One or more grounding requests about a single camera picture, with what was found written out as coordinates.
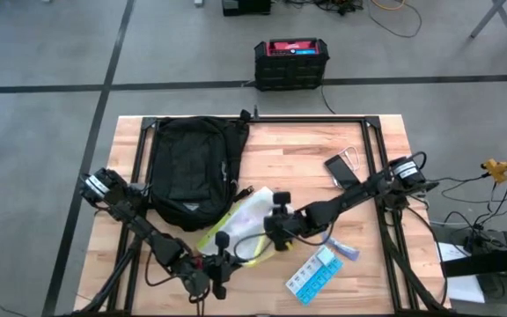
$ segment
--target concrete floor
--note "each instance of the concrete floor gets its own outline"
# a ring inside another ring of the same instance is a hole
[[[365,11],[339,17],[276,4],[267,17],[223,18],[220,2],[196,9],[186,0],[136,0],[114,82],[249,80],[253,48],[270,38],[324,39],[328,78],[507,74],[507,29],[496,16],[467,38],[488,0],[411,0],[422,14],[414,39],[392,36]],[[103,84],[125,0],[0,0],[0,86]],[[375,10],[411,32],[415,16]],[[488,158],[507,159],[507,82],[326,86],[339,114],[402,114],[410,144],[429,154],[430,178],[474,177]],[[40,315],[99,92],[0,94],[0,305]],[[111,92],[92,161],[107,162],[116,118],[123,114],[325,114],[319,91],[253,88]],[[489,181],[456,190],[483,199]],[[430,219],[451,210],[470,218],[478,205],[429,195]],[[58,313],[68,312],[85,257],[92,213],[84,206],[66,269]],[[490,228],[507,230],[507,216]],[[463,313],[507,315],[507,306],[453,302]],[[9,316],[0,310],[0,316]]]

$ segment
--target black metal frame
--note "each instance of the black metal frame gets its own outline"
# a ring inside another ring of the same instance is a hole
[[[136,158],[135,163],[132,171],[132,177],[131,182],[137,182],[138,181],[138,175],[140,173],[141,164],[142,164],[142,158],[143,158],[143,150],[145,146],[145,138],[146,134],[148,133],[149,129],[154,128],[154,132],[158,131],[158,124],[157,123],[158,118],[157,117],[144,117],[142,121],[142,125],[140,128],[140,136],[138,137],[138,145],[136,147]],[[358,123],[361,127],[362,136],[364,140],[364,147],[365,147],[365,156],[368,161],[369,165],[369,173],[376,173],[377,167],[375,166],[375,160],[373,155],[373,149],[371,144],[371,137],[369,128],[373,128],[375,131],[375,135],[377,138],[377,146],[378,146],[378,154],[380,157],[380,162],[382,166],[386,166],[388,162],[388,158],[386,156],[386,146],[385,146],[385,140],[382,134],[382,128],[380,125],[380,119],[378,116],[275,116],[275,117],[261,117],[257,119],[253,119],[251,121],[252,124],[255,123],[300,123],[300,122],[306,122],[306,123],[330,123],[330,122],[343,122],[343,123]],[[152,150],[150,159],[147,166],[146,171],[146,183],[150,183],[151,179],[151,172],[152,172],[152,162],[153,162],[153,153],[154,149],[156,147],[156,133],[154,133],[152,137]],[[385,239],[387,239],[386,235],[388,234],[387,225],[386,225],[386,210],[382,206],[382,203],[379,199],[375,199],[375,203],[377,205],[377,217],[378,217],[378,225],[379,225],[379,231],[381,234],[381,241],[383,242],[383,246],[385,244]],[[408,258],[408,251],[406,247],[406,241],[404,238],[404,232],[402,229],[402,226],[400,224],[399,216],[396,214],[393,214],[393,220],[394,220],[394,230],[395,230],[395,236],[396,236],[396,243],[399,246],[400,253],[402,254],[402,257],[404,261],[406,261],[409,265],[409,258]],[[128,229],[124,228],[121,231],[121,236],[119,239],[119,251],[117,252],[117,262],[122,258],[124,255],[124,252],[126,250],[126,246],[128,244],[129,235],[128,232],[125,233],[125,230]],[[397,281],[396,272],[394,270],[394,262],[392,256],[386,251],[386,249],[383,247],[384,250],[384,257],[385,257],[385,265],[386,265],[386,273],[388,277],[388,283],[389,288],[391,292],[391,297],[393,301],[393,310],[394,313],[402,313],[405,315],[412,315],[412,316],[430,316],[430,315],[445,315],[445,314],[439,314],[435,312],[428,312],[428,311],[421,311],[419,310],[418,301],[416,293],[410,284],[410,282],[404,277],[405,286],[408,292],[408,305],[410,309],[404,309],[402,307],[402,303],[400,300],[400,291],[399,291],[399,285]],[[132,265],[130,268],[130,275],[128,280],[128,289],[126,292],[126,298],[124,301],[124,311],[131,312],[132,311],[132,305],[134,303],[134,297],[135,297],[135,291],[136,291],[136,279],[137,279],[137,272],[138,272],[138,259],[140,257],[140,252],[137,252],[135,254],[135,258],[132,261]],[[116,285],[114,292],[112,292],[111,297],[109,298],[108,305],[107,305],[107,311],[113,311],[116,308],[117,304],[117,298],[118,298],[118,285]]]

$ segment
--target white paper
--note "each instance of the white paper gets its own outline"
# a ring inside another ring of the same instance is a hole
[[[468,254],[462,246],[454,246],[448,243],[439,243],[439,249],[443,261],[464,258],[465,255],[460,250]],[[447,279],[447,296],[450,299],[484,303],[484,294],[476,276],[449,277]]]

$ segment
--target pill organizer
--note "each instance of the pill organizer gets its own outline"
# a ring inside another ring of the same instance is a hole
[[[305,306],[318,295],[320,290],[342,268],[343,262],[327,247],[318,251],[305,262],[287,281],[287,288]]]

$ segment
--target black backpack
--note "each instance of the black backpack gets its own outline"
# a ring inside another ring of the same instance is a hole
[[[191,232],[214,225],[230,209],[251,115],[198,116],[158,123],[151,205],[167,223]]]

